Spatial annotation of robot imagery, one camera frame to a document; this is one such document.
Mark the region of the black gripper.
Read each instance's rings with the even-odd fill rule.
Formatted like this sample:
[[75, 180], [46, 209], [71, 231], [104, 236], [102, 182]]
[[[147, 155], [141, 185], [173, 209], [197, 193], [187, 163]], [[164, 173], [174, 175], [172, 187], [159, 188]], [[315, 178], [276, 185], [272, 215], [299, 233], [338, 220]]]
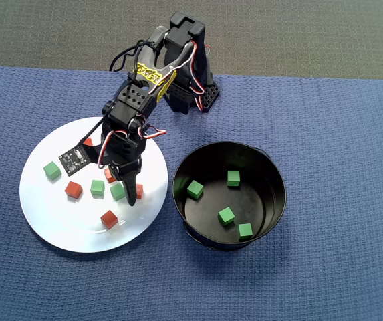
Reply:
[[136, 176], [142, 168], [146, 141], [136, 133], [103, 128], [101, 142], [100, 168], [109, 165], [111, 176], [124, 183], [128, 204], [134, 206], [137, 200]]

